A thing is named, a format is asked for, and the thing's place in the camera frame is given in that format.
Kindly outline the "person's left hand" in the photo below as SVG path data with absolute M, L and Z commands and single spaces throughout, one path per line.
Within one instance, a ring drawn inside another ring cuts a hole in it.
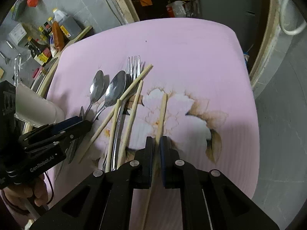
M 7 200 L 14 206 L 25 210 L 24 203 L 22 199 L 28 199 L 32 196 L 35 197 L 35 204 L 39 207 L 46 205 L 48 202 L 48 192 L 45 184 L 45 176 L 43 174 L 37 179 L 35 186 L 26 187 L 23 185 L 15 185 L 11 187 L 6 187 L 2 191 L 4 192 Z

